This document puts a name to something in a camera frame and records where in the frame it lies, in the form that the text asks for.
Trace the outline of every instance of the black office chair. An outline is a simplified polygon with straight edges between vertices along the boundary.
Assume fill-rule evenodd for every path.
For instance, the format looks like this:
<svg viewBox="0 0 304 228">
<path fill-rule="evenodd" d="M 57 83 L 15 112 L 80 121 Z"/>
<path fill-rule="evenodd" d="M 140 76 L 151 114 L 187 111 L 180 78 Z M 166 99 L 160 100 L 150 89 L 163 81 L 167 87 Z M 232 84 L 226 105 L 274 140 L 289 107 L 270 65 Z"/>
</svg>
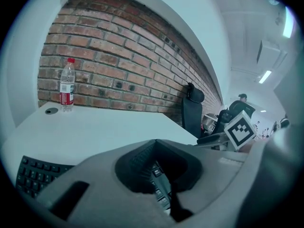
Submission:
<svg viewBox="0 0 304 228">
<path fill-rule="evenodd" d="M 182 127 L 197 138 L 202 137 L 203 134 L 200 126 L 203 110 L 201 103 L 204 99 L 204 93 L 196 89 L 192 83 L 188 83 L 187 96 L 181 103 Z M 206 125 L 203 128 L 204 131 L 208 130 Z"/>
<path fill-rule="evenodd" d="M 217 133 L 222 133 L 224 132 L 225 124 L 228 124 L 233 118 L 235 118 L 238 114 L 240 114 L 242 111 L 245 111 L 247 115 L 251 118 L 253 112 L 255 112 L 255 108 L 252 106 L 248 105 L 245 102 L 242 101 L 234 101 L 230 107 L 229 110 L 222 110 L 220 111 L 218 115 L 218 121 L 217 124 L 215 125 L 214 130 L 212 131 L 210 136 L 203 137 L 197 140 L 197 143 L 208 143 L 215 141 L 219 138 L 219 135 L 214 135 Z"/>
</svg>

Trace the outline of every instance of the ceiling light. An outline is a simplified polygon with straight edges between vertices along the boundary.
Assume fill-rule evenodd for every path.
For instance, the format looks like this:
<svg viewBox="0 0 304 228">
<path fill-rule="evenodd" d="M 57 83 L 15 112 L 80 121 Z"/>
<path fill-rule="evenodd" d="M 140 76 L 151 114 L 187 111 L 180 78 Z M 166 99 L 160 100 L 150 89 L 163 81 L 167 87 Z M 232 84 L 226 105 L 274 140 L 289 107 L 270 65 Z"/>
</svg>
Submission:
<svg viewBox="0 0 304 228">
<path fill-rule="evenodd" d="M 293 32 L 293 28 L 294 28 L 294 17 L 291 13 L 291 11 L 289 10 L 288 7 L 285 7 L 286 10 L 286 19 L 285 19 L 285 27 L 284 27 L 284 31 L 283 31 L 283 36 L 290 38 L 291 34 Z"/>
<path fill-rule="evenodd" d="M 264 83 L 264 81 L 269 77 L 269 75 L 271 74 L 271 71 L 266 71 L 266 73 L 264 74 L 264 76 L 261 78 L 261 80 L 259 81 L 260 84 Z"/>
</svg>

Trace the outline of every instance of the black keyboard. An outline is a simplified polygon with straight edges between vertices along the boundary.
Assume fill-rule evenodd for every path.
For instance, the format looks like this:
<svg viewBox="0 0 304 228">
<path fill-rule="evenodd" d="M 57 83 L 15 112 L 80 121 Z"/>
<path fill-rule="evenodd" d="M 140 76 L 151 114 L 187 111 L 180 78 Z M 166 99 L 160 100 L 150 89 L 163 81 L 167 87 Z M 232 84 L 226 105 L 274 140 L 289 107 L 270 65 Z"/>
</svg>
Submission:
<svg viewBox="0 0 304 228">
<path fill-rule="evenodd" d="M 35 198 L 53 180 L 73 165 L 54 164 L 23 156 L 16 179 L 16 188 Z"/>
<path fill-rule="evenodd" d="M 54 164 L 23 156 L 16 179 L 16 188 L 35 198 L 53 180 L 73 165 Z M 153 165 L 151 183 L 157 201 L 164 209 L 170 208 L 171 186 L 158 162 Z"/>
</svg>

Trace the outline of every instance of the air vent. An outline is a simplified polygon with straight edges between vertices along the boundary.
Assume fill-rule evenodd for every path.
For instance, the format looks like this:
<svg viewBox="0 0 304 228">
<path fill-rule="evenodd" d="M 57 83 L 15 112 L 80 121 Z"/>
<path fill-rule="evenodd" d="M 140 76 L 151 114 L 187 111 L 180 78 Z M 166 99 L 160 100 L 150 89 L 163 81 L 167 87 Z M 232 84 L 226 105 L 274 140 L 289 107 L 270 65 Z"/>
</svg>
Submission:
<svg viewBox="0 0 304 228">
<path fill-rule="evenodd" d="M 263 69 L 272 69 L 280 56 L 278 45 L 261 40 L 260 49 L 257 54 L 257 65 Z"/>
</svg>

